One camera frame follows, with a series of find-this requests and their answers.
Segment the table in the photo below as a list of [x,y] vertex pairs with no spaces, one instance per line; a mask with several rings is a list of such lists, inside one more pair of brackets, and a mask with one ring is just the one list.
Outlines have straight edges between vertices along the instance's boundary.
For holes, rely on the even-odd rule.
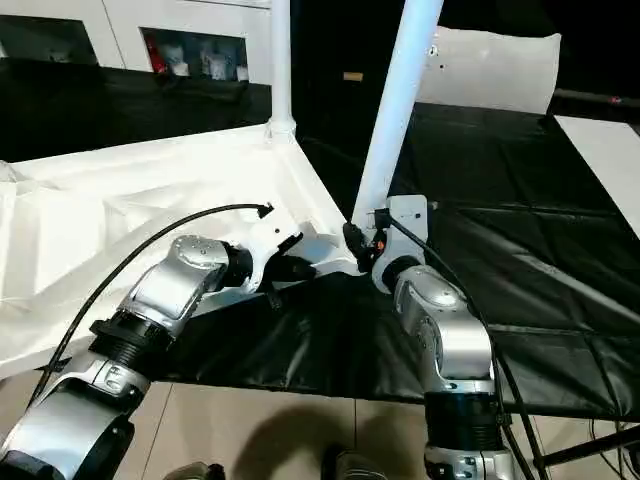
[[[229,99],[139,72],[6,60],[0,91],[12,119],[0,136],[7,161],[260,123],[269,111],[263,86]],[[360,110],[364,97],[353,92],[334,93],[300,123],[299,141],[349,216],[372,126],[361,112],[371,108]],[[638,421],[633,183],[611,180],[615,168],[596,151],[607,153],[607,143],[588,129],[578,139],[587,131],[579,123],[417,105],[392,193],[430,200],[429,241],[473,292],[530,413]],[[627,133],[621,151],[637,171]],[[167,378],[421,401],[415,352],[368,279],[334,274],[282,300],[279,311],[259,298],[193,319]]]

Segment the white fabric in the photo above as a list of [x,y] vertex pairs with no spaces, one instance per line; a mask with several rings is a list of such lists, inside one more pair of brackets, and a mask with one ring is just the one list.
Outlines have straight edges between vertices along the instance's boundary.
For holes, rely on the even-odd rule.
[[545,113],[556,86],[560,38],[438,27],[416,101]]
[[[339,235],[344,218],[302,150],[294,142],[268,142],[264,126],[33,160],[13,169],[0,170],[0,378],[44,363],[108,273],[143,240],[195,211],[270,203],[301,225],[306,236],[296,253],[321,273],[355,269]],[[253,210],[224,212],[156,242],[96,302],[70,352],[86,346],[93,320],[113,314],[173,238],[197,233],[233,241],[257,219]],[[201,307],[211,310],[217,301]]]

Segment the glass cabinet door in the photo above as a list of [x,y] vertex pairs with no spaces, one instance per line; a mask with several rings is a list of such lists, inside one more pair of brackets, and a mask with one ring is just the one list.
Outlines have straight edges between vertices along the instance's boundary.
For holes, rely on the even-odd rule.
[[271,83],[269,8],[105,0],[125,68]]
[[0,54],[124,67],[102,0],[0,0]]

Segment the black cable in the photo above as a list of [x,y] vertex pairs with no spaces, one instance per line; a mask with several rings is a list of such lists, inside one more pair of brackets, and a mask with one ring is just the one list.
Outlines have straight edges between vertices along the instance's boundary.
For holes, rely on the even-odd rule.
[[[620,422],[616,420],[615,426],[616,433],[620,433]],[[622,474],[622,476],[624,476],[624,465],[622,464],[622,448],[618,447],[616,450],[618,452],[618,470],[620,470],[620,473]]]
[[89,311],[91,306],[98,299],[98,297],[104,291],[104,289],[107,288],[107,286],[113,281],[113,279],[116,276],[118,276],[118,274],[122,270],[124,270],[124,268],[127,265],[129,265],[144,249],[146,249],[149,245],[151,245],[153,242],[155,242],[159,238],[163,237],[164,235],[171,232],[172,230],[175,230],[176,228],[184,225],[185,223],[189,223],[193,220],[196,220],[201,217],[205,217],[207,215],[213,215],[214,213],[226,212],[229,210],[243,210],[243,209],[258,210],[258,215],[260,216],[260,218],[262,218],[266,214],[268,214],[273,208],[270,206],[259,205],[255,203],[238,203],[235,205],[223,205],[220,207],[208,208],[200,212],[192,213],[191,215],[187,215],[186,217],[173,222],[172,224],[164,227],[162,230],[154,233],[148,239],[146,239],[144,242],[138,245],[138,247],[136,247],[122,262],[120,262],[120,264],[116,268],[113,269],[113,271],[102,281],[102,283],[100,283],[100,285],[98,285],[98,287],[93,291],[93,293],[89,295],[89,298],[87,298],[87,300],[84,302],[84,304],[78,311],[77,315],[69,325],[69,328],[67,328],[67,331],[62,337],[62,340],[60,340],[60,343],[56,347],[56,350],[53,352],[53,355],[51,356],[49,363],[43,369],[42,376],[40,377],[38,384],[36,385],[36,387],[33,390],[33,393],[31,394],[31,399],[29,400],[28,407],[31,406],[33,401],[36,398],[38,398],[38,396],[40,396],[40,394],[42,394],[42,392],[44,391],[45,387],[47,386],[47,382],[51,378],[51,374],[55,370],[57,363],[60,361],[60,357],[62,357],[62,354],[64,353],[64,350],[67,348],[67,345],[71,341],[71,337],[73,336],[74,332],[78,328],[78,325],[80,325],[82,318]]
[[[627,423],[626,422],[622,423],[622,424],[620,424],[620,422],[616,422],[616,432],[622,431],[625,428],[627,428]],[[636,473],[636,469],[633,468],[633,465],[631,465],[629,463],[629,461],[631,460],[631,452],[629,451],[628,448],[625,448],[624,450],[626,450],[627,454],[629,455],[629,458],[627,458],[627,455],[625,455],[624,452],[622,453],[622,458],[623,458],[625,466],[629,469],[629,471],[631,472],[631,475],[633,475],[633,478],[635,478],[636,480],[640,480],[640,475],[638,475]]]
[[[595,419],[592,418],[591,420],[589,420],[589,434],[591,435],[591,440],[596,440],[595,424],[596,424]],[[598,454],[600,455],[600,458],[602,458],[604,463],[606,463],[607,466],[613,471],[613,473],[615,473],[618,476],[618,478],[620,478],[621,480],[628,480],[627,477],[625,477],[620,470],[618,470],[616,467],[613,466],[613,463],[609,461],[609,459],[604,455],[603,452],[599,452]],[[638,478],[635,472],[633,471],[633,469],[631,470],[631,472],[634,474],[636,478]]]
[[[474,313],[477,315],[478,320],[480,320],[480,322],[484,326],[485,330],[487,331],[487,334],[490,335],[489,325],[484,319],[482,312],[478,309],[477,304],[473,301],[473,297],[471,296],[469,291],[466,288],[464,288],[464,285],[460,281],[460,278],[456,275],[453,269],[449,267],[447,262],[445,262],[442,259],[442,257],[440,257],[440,255],[438,255],[438,253],[436,253],[436,251],[433,250],[433,248],[427,245],[427,243],[424,240],[419,238],[415,233],[413,233],[411,230],[405,227],[398,220],[393,218],[389,213],[385,212],[385,215],[386,215],[386,220],[388,220],[391,225],[396,227],[404,235],[406,235],[407,238],[409,238],[415,244],[420,246],[420,248],[422,248],[425,251],[425,253],[427,253],[430,257],[432,257],[439,264],[439,266],[446,271],[445,277],[449,277],[449,279],[452,280],[457,285],[458,288],[460,288],[464,296],[467,298],[469,306],[473,309]],[[518,388],[518,384],[515,382],[513,373],[511,372],[511,369],[507,365],[504,355],[502,355],[502,352],[498,349],[493,339],[491,337],[490,339],[491,339],[491,347],[492,347],[491,362],[493,364],[494,381],[496,384],[496,397],[498,399],[498,408],[500,410],[500,413],[502,415],[506,414],[506,411],[504,408],[504,399],[502,396],[502,386],[500,382],[500,370],[498,368],[498,360],[500,360],[500,363],[502,364],[503,371],[507,378],[507,384],[509,385],[509,388],[513,393],[514,399],[516,401],[516,405],[518,406],[520,417],[522,418],[522,425],[527,435],[527,440],[529,441],[531,452],[533,453],[534,466],[538,470],[538,474],[540,475],[541,480],[549,480],[549,476],[547,475],[547,470],[544,467],[542,453],[540,452],[540,447],[535,437],[535,433],[531,425],[531,420],[529,419],[529,415],[527,413],[527,409],[524,404],[522,395],[520,394],[520,389]],[[522,460],[524,459],[524,455],[522,454],[522,450],[520,449],[518,442],[515,440],[515,437],[513,436],[511,427],[509,425],[502,425],[502,429],[505,433],[505,436],[507,437],[507,441],[509,442],[509,446],[511,447],[511,450],[513,451],[513,454],[516,457],[516,461],[518,461],[518,463],[520,464],[520,468],[522,469],[522,472],[524,473],[524,475],[527,477],[527,480],[534,479],[535,477],[533,476],[533,473],[531,472],[531,469],[529,468],[529,465],[526,463],[526,461],[521,463]]]

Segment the black fabric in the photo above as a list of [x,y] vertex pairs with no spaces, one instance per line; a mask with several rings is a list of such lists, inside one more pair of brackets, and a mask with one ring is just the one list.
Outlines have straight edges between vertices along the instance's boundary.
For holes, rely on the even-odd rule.
[[[4,60],[0,104],[11,122],[0,133],[0,158],[268,118],[268,88],[228,93],[136,72]],[[359,109],[370,101],[360,93],[336,87],[314,107],[322,121],[299,128],[347,217],[372,127],[358,124],[371,109]],[[530,412],[638,421],[638,240],[556,122],[416,105],[392,193],[416,192],[432,208],[428,241],[485,313]],[[280,295],[277,311],[258,298],[194,318],[171,351],[167,378],[422,401],[416,352],[391,299],[368,278],[332,274]]]

